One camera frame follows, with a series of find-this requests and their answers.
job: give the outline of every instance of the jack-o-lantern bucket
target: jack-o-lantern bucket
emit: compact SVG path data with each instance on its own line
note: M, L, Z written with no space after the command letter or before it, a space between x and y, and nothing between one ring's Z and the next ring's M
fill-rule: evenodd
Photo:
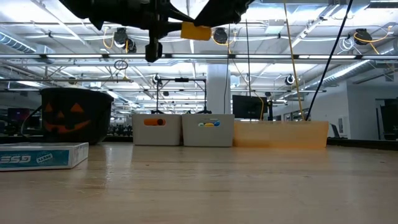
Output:
M105 138L112 96L78 88L46 88L40 94L47 141L96 144Z

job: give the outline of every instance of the desk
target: desk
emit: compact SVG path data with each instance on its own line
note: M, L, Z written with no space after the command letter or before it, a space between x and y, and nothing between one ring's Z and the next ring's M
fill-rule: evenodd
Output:
M0 173L2 223L397 223L398 152L103 143L73 170Z

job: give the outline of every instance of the white storage bin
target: white storage bin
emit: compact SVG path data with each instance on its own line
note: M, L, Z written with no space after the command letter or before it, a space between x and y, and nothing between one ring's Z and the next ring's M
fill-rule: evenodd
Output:
M183 114L184 146L231 147L233 114Z
M178 146L181 138L179 114L134 114L132 140L138 146Z

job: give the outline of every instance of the box with printed text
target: box with printed text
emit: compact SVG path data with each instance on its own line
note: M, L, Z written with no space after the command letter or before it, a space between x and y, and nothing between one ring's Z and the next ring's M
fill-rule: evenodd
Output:
M88 143L0 144L0 171L71 169L88 157Z

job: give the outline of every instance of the pillar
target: pillar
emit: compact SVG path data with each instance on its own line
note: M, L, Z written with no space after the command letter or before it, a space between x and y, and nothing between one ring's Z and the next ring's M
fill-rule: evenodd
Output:
M207 65L207 110L213 114L231 113L230 76L227 65Z

